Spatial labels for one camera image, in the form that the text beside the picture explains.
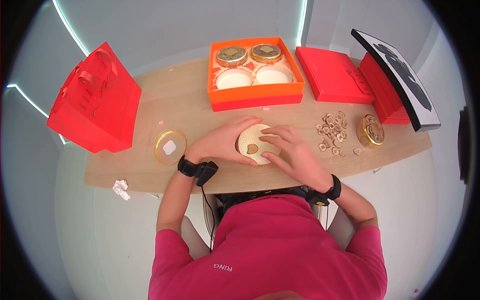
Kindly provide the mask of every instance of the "black and white picture frame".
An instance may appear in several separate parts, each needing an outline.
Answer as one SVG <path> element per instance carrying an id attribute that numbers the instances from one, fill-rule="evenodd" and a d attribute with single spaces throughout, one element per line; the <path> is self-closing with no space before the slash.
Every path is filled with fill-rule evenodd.
<path id="1" fill-rule="evenodd" d="M 400 52 L 362 31 L 352 29 L 351 34 L 385 72 L 402 100 L 413 129 L 417 132 L 439 128 L 440 120 L 427 91 Z"/>

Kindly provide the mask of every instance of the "black cable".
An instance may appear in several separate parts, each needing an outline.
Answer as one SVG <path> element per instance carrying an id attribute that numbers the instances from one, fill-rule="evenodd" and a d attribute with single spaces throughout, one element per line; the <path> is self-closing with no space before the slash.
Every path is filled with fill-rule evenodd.
<path id="1" fill-rule="evenodd" d="M 327 222 L 325 223 L 325 231 L 327 231 L 328 227 L 328 206 L 327 206 Z"/>
<path id="2" fill-rule="evenodd" d="M 212 237 L 213 237 L 213 230 L 215 229 L 215 216 L 213 214 L 212 207 L 210 206 L 210 204 L 207 201 L 207 196 L 205 196 L 204 187 L 201 186 L 201 188 L 202 188 L 202 194 L 204 195 L 204 201 L 205 201 L 205 203 L 207 203 L 208 207 L 210 208 L 210 211 L 212 212 L 213 227 L 212 227 L 212 232 L 210 232 L 210 253 L 212 253 Z"/>

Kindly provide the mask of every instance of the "hand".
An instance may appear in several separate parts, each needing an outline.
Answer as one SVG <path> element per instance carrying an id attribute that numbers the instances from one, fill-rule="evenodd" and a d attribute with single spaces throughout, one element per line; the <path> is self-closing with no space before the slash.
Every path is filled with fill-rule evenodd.
<path id="1" fill-rule="evenodd" d="M 279 136 L 262 136 L 260 140 L 281 149 L 288 155 L 289 162 L 272 152 L 263 152 L 261 155 L 276 164 L 285 174 L 318 192 L 327 192 L 333 186 L 332 175 L 315 159 L 310 147 L 295 127 L 278 125 L 264 129 L 262 133 Z"/>
<path id="2" fill-rule="evenodd" d="M 194 164 L 199 164 L 206 157 L 213 157 L 256 166 L 253 159 L 235 150 L 235 142 L 242 131 L 262 121 L 263 118 L 254 116 L 236 117 L 196 140 L 185 152 L 185 158 Z"/>

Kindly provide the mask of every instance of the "black wrist strap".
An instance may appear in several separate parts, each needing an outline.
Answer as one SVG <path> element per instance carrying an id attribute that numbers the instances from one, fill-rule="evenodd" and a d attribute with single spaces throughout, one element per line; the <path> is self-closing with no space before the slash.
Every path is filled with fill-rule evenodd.
<path id="1" fill-rule="evenodd" d="M 321 193 L 316 190 L 310 189 L 305 196 L 310 204 L 324 205 L 327 206 L 330 204 L 328 200 L 334 201 L 336 198 L 340 197 L 342 192 L 342 184 L 337 176 L 332 174 L 333 178 L 333 187 L 331 187 L 327 192 Z"/>
<path id="2" fill-rule="evenodd" d="M 218 171 L 218 166 L 213 162 L 203 162 L 200 164 L 194 164 L 187 159 L 185 155 L 179 160 L 178 171 L 188 177 L 195 176 L 198 178 L 196 185 L 203 186 L 215 173 Z"/>

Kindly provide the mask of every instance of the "pink t-shirt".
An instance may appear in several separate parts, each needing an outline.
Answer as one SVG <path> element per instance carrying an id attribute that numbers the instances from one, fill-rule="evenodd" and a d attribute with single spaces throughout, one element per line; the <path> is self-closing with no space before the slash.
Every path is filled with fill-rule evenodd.
<path id="1" fill-rule="evenodd" d="M 255 299 L 292 290 L 308 299 L 382 299 L 387 287 L 380 231 L 357 231 L 346 251 L 309 204 L 275 195 L 232 206 L 211 254 L 193 260 L 173 230 L 156 235 L 148 289 L 157 299 Z"/>

